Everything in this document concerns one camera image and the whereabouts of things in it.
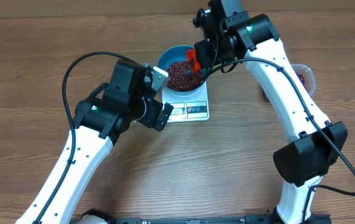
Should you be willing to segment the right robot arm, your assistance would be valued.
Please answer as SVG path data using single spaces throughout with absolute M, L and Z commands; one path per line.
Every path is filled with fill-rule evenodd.
M 345 125 L 332 123 L 297 77 L 279 32 L 265 14 L 250 17 L 239 1 L 210 1 L 192 20 L 204 39 L 195 44 L 195 62 L 208 74 L 243 64 L 257 79 L 284 129 L 287 145 L 273 160 L 283 178 L 282 194 L 269 223 L 329 223 L 314 215 L 315 191 L 342 157 Z

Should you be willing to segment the red scoop with blue handle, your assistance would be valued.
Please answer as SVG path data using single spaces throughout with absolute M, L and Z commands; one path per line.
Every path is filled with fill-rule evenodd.
M 200 70 L 200 63 L 197 61 L 196 58 L 196 50 L 195 49 L 188 49 L 187 50 L 187 62 L 191 65 L 191 71 L 195 72 L 197 70 Z

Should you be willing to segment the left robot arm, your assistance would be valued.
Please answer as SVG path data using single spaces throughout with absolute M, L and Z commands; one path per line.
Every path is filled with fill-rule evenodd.
M 162 131 L 172 105 L 155 100 L 170 80 L 158 67 L 120 59 L 110 82 L 75 108 L 65 147 L 18 223 L 69 223 L 95 170 L 133 121 Z

